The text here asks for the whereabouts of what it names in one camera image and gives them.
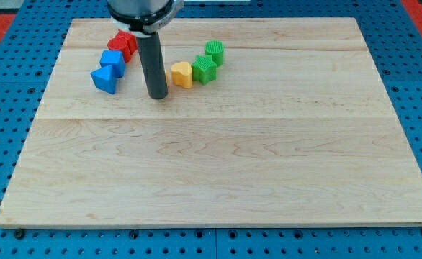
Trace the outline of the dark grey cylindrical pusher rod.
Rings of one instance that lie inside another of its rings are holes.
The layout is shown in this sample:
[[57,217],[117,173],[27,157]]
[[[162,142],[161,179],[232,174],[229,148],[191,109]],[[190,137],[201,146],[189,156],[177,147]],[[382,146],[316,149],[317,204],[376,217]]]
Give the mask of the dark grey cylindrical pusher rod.
[[148,95],[152,99],[164,99],[169,90],[159,34],[156,32],[149,37],[138,37],[136,40]]

